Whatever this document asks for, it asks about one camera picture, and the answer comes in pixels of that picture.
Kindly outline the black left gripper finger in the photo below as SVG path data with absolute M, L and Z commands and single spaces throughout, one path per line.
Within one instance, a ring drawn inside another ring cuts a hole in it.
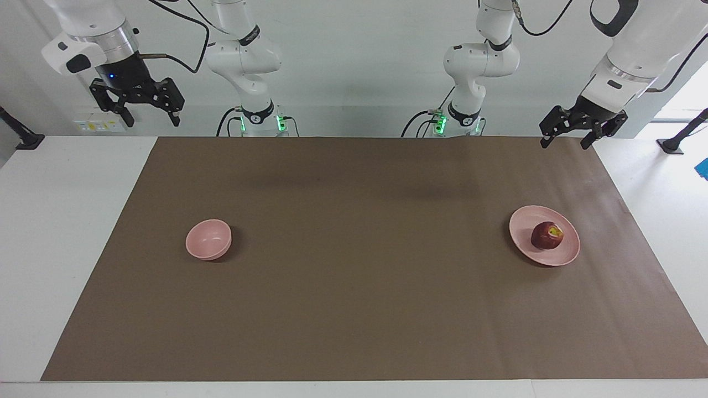
M 611 138 L 619 131 L 628 118 L 629 117 L 624 110 L 620 111 L 610 120 L 604 122 L 589 116 L 584 117 L 582 119 L 581 126 L 582 128 L 587 129 L 589 133 L 582 138 L 581 147 L 584 150 L 588 150 L 596 141 L 602 138 Z
M 539 129 L 542 133 L 540 145 L 543 149 L 547 149 L 556 137 L 576 129 L 573 110 L 573 108 L 566 109 L 556 105 L 542 119 Z

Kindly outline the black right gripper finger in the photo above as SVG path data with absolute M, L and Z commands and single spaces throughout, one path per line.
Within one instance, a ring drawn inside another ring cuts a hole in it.
M 134 116 L 126 108 L 125 90 L 112 88 L 103 79 L 94 79 L 90 84 L 90 92 L 102 111 L 118 115 L 129 128 L 134 126 Z
M 177 128 L 180 125 L 180 112 L 184 110 L 185 99 L 171 78 L 165 78 L 157 83 L 157 102 L 159 108 L 165 111 Z

